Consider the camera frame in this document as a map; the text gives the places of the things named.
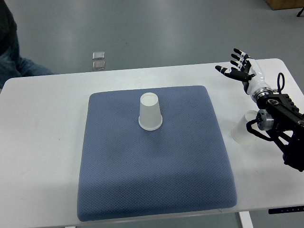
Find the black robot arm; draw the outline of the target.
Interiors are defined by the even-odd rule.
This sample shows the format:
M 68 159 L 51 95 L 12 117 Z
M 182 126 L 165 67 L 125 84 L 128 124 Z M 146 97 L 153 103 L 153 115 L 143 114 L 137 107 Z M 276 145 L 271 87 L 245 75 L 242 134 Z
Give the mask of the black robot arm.
M 283 161 L 300 172 L 304 170 L 304 115 L 288 94 L 282 92 L 285 76 L 278 73 L 277 89 L 266 82 L 259 64 L 245 52 L 235 48 L 231 68 L 216 66 L 224 76 L 240 81 L 244 91 L 259 108 L 255 119 L 246 124 L 254 136 L 274 142 L 283 153 Z

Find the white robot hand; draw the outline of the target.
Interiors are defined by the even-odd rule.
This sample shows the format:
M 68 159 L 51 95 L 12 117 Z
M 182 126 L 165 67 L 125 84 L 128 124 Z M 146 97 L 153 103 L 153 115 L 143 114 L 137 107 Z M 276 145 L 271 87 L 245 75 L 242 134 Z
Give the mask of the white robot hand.
M 268 84 L 265 82 L 264 73 L 256 60 L 237 48 L 234 48 L 233 51 L 236 54 L 231 54 L 233 60 L 230 63 L 235 67 L 228 69 L 222 66 L 215 66 L 215 69 L 228 78 L 247 82 L 244 83 L 244 90 L 247 95 L 268 92 Z

